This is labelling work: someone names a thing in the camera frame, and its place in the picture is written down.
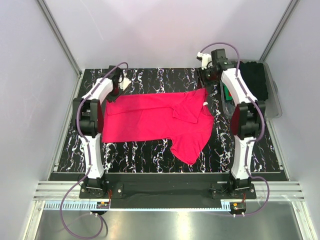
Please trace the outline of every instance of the green object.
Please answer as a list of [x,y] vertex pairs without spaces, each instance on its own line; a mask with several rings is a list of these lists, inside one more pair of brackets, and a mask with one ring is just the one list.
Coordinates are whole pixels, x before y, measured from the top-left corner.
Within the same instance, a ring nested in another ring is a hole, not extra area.
[[224,85],[224,84],[223,84],[223,89],[224,89],[225,99],[226,99],[227,101],[232,100],[232,96],[231,96],[228,88],[227,88],[226,85]]

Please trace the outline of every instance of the gray bin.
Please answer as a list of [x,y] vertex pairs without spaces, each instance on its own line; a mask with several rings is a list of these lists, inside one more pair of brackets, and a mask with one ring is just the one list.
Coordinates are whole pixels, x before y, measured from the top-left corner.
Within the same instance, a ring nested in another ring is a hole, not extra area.
[[[265,80],[266,80],[265,84],[268,90],[268,99],[265,101],[265,119],[280,118],[282,116],[282,109],[281,109],[279,98],[278,98],[278,88],[271,76],[271,72],[268,64],[264,61],[254,61],[254,60],[247,60],[243,62],[244,63],[257,62],[257,63],[263,64]],[[225,91],[221,81],[220,81],[220,87],[221,87],[222,108],[223,108],[224,115],[228,119],[231,119],[236,108],[235,104],[232,100],[226,101]]]

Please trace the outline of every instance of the gray floor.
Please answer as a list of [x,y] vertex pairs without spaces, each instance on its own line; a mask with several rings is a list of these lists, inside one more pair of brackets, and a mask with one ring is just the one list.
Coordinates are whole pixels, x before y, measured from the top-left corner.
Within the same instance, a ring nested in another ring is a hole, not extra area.
[[[248,203],[248,211],[259,208]],[[76,234],[89,237],[100,228],[100,221],[84,211],[64,211],[65,222]],[[108,226],[97,240],[302,240],[293,208],[289,202],[269,202],[251,217],[217,216],[206,212],[107,212]],[[60,221],[58,211],[45,210],[36,240],[73,240]]]

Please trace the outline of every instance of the floor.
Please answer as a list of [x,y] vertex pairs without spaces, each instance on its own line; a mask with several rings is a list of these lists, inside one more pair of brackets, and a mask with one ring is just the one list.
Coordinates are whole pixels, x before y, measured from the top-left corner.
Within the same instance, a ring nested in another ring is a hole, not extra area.
[[[86,69],[78,96],[86,94],[105,69]],[[138,68],[129,69],[131,86],[124,94],[187,92],[197,89],[195,68]],[[214,128],[208,144],[194,165],[181,162],[170,151],[168,139],[143,142],[108,143],[101,145],[103,166],[107,173],[223,173],[233,164],[234,137],[230,120],[224,116],[220,86],[213,86],[207,102],[214,116]],[[84,152],[80,139],[70,125],[57,172],[84,173]],[[279,172],[278,159],[268,129],[253,149],[252,172]]]
[[[256,202],[248,212],[259,208]],[[81,236],[92,236],[100,221],[85,211],[64,211],[69,228]],[[110,211],[103,215],[107,224],[97,240],[302,240],[293,207],[289,202],[269,202],[257,215],[234,219],[229,213]],[[45,210],[36,240],[75,240],[61,224],[59,211]]]

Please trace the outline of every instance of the shirt sleeve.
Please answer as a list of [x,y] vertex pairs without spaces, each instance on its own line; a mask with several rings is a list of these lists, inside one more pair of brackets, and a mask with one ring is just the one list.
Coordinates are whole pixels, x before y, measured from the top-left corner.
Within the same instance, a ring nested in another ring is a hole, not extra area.
[[171,152],[180,161],[193,165],[209,141],[207,132],[187,133],[173,137]]

